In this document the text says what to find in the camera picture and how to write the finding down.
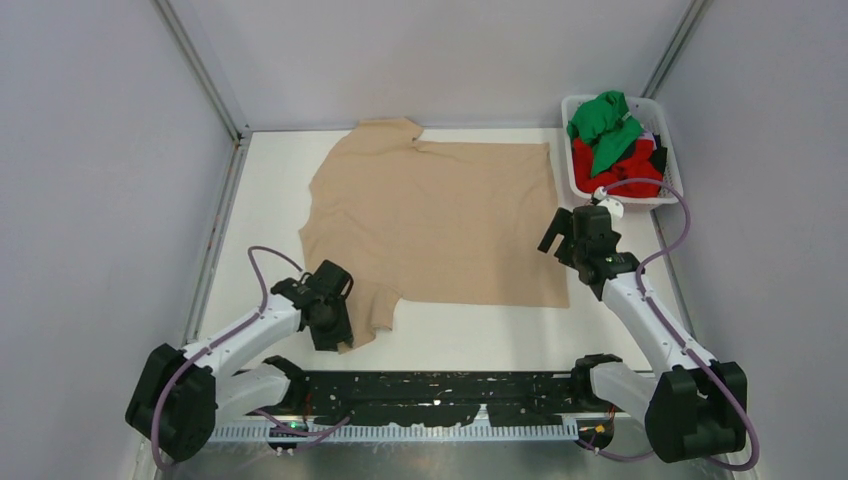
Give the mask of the beige t shirt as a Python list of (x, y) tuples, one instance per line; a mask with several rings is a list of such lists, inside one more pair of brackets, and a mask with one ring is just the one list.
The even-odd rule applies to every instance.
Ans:
[(355, 347), (401, 300), (566, 308), (567, 275), (538, 246), (559, 202), (545, 143), (434, 142), (405, 118), (363, 121), (313, 176), (300, 239), (354, 285)]

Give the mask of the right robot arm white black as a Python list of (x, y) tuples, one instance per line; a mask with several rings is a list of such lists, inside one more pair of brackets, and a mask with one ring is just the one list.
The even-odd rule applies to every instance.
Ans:
[(558, 209), (538, 246), (577, 272), (624, 324), (653, 372), (639, 374), (613, 354), (586, 355), (571, 370), (572, 400), (584, 410), (607, 403), (629, 414), (665, 463), (714, 460), (750, 446), (746, 374), (685, 331), (657, 298), (645, 266), (619, 250), (620, 239), (607, 208), (584, 205)]

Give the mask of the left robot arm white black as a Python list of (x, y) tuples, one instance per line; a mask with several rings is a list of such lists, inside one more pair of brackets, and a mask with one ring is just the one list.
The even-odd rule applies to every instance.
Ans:
[(256, 410), (305, 411), (309, 381), (279, 356), (246, 364), (273, 344), (307, 331), (317, 351), (354, 343), (346, 301), (352, 275), (325, 260), (315, 271), (262, 283), (260, 303), (216, 334), (174, 347), (163, 343), (147, 357), (125, 421), (160, 452), (181, 462), (207, 443), (215, 428)]

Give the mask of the red t shirt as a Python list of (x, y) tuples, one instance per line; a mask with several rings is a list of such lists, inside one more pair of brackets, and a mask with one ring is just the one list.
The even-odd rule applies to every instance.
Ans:
[(630, 162), (618, 162), (618, 160), (607, 170), (591, 176), (594, 155), (592, 149), (580, 138), (572, 142), (572, 156), (574, 177), (577, 189), (583, 193), (593, 193), (598, 187), (608, 187), (619, 181), (632, 178), (651, 179), (662, 181), (664, 175), (658, 174), (648, 162), (633, 164)]

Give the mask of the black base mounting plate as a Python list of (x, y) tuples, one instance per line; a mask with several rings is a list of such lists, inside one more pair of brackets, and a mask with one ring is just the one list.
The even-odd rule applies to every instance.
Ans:
[(621, 408), (589, 397), (567, 372), (308, 371), (277, 416), (335, 425), (467, 426), (487, 413), (495, 426), (552, 426), (565, 415), (607, 417)]

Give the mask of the green t shirt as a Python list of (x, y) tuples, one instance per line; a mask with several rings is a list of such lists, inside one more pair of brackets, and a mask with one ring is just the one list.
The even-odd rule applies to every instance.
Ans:
[(567, 122), (571, 140), (579, 138), (593, 153), (590, 176), (607, 171), (643, 133), (623, 92), (611, 90), (582, 103)]

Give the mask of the black garment in basket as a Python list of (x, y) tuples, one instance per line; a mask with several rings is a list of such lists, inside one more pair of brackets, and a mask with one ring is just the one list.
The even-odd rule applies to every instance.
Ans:
[(648, 162), (658, 174), (664, 175), (668, 164), (668, 149), (663, 145), (660, 135), (643, 130), (637, 139), (625, 148), (618, 162)]

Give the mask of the white plastic laundry basket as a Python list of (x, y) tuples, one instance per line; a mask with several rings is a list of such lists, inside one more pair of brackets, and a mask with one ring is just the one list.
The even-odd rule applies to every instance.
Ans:
[[(597, 95), (579, 94), (566, 96), (561, 102), (561, 113), (563, 124), (566, 125), (577, 109), (585, 102), (593, 100)], [(678, 193), (683, 194), (682, 181), (677, 165), (677, 159), (667, 125), (665, 112), (661, 105), (649, 98), (626, 96), (629, 112), (636, 118), (643, 128), (660, 137), (661, 144), (667, 149), (667, 162), (664, 170), (663, 182), (670, 185)], [(571, 140), (566, 133), (562, 134), (564, 146), (560, 149), (560, 160), (558, 172), (560, 173), (564, 193), (564, 199), (572, 204), (587, 202), (591, 195), (581, 191), (575, 180), (575, 169), (573, 154), (571, 151)], [(639, 211), (650, 211), (662, 205), (676, 204), (678, 199), (665, 187), (659, 191), (659, 195), (653, 198), (632, 198), (616, 196), (622, 203), (631, 209)]]

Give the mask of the aluminium frame rail front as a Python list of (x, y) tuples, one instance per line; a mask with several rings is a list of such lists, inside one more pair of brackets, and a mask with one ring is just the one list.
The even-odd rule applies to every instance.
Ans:
[[(257, 400), (258, 406), (237, 407), (235, 417), (250, 415), (259, 409), (273, 415), (315, 416), (318, 423), (329, 425), (349, 417), (350, 425), (385, 426), (390, 423), (409, 427), (467, 425), (483, 404), (491, 412), (496, 426), (553, 425), (564, 414), (607, 411), (612, 405), (623, 407), (623, 400), (610, 403), (589, 393), (588, 370), (575, 367), (569, 373), (556, 372), (356, 372), (287, 371), (270, 366), (271, 374), (283, 374), (290, 384), (282, 400)], [(225, 387), (235, 393), (247, 393), (247, 381), (254, 370), (240, 371), (217, 380), (203, 369), (192, 367), (178, 379), (168, 394), (160, 414), (160, 443), (174, 443), (178, 434), (211, 432), (224, 414)], [(695, 425), (696, 419), (707, 425), (741, 425), (741, 420), (726, 396), (706, 374), (695, 369), (684, 375), (675, 369), (661, 376), (657, 387), (656, 408), (649, 417), (665, 419), (672, 426)], [(143, 373), (126, 410), (126, 422), (139, 432), (152, 431), (155, 406), (163, 392), (167, 375)]]

